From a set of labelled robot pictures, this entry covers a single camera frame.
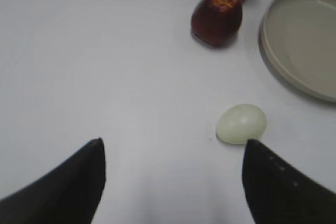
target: plastic egg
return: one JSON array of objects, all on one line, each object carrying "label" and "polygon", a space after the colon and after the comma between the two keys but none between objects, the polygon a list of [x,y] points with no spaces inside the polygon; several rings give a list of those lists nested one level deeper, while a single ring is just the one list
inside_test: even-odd
[{"label": "plastic egg", "polygon": [[226,111],[219,119],[217,136],[231,144],[246,144],[249,139],[260,139],[267,125],[263,111],[252,104],[240,104]]}]

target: apple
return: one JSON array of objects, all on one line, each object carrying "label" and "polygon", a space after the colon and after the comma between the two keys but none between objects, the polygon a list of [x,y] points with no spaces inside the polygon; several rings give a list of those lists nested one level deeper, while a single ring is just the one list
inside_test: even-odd
[{"label": "apple", "polygon": [[243,20],[240,0],[201,0],[191,18],[192,32],[213,47],[233,38]]}]

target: egg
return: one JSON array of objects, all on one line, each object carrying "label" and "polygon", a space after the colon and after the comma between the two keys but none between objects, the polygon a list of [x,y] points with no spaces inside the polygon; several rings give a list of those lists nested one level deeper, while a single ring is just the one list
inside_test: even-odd
[{"label": "egg", "polygon": [[230,144],[246,144],[249,139],[259,140],[267,125],[263,111],[252,104],[230,108],[219,119],[217,136]]}]

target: white surface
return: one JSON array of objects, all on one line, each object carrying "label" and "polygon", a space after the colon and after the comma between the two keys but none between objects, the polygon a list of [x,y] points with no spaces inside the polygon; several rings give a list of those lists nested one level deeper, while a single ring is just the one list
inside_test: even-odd
[{"label": "white surface", "polygon": [[275,0],[264,17],[261,45],[277,72],[336,102],[336,0]]},{"label": "white surface", "polygon": [[101,136],[93,224],[252,224],[244,147],[215,137],[239,103],[265,112],[269,147],[336,191],[335,106],[285,88],[260,57],[271,0],[247,0],[222,50],[190,36],[198,1],[0,0],[0,198]]},{"label": "white surface", "polygon": [[226,143],[246,144],[260,140],[267,126],[263,111],[252,104],[239,104],[228,109],[218,121],[217,137]]}]

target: beige plate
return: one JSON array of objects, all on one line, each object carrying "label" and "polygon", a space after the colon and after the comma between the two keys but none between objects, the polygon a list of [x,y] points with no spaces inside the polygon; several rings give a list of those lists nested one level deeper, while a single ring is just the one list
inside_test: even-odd
[{"label": "beige plate", "polygon": [[336,0],[274,0],[260,37],[282,77],[305,93],[336,102]]}]

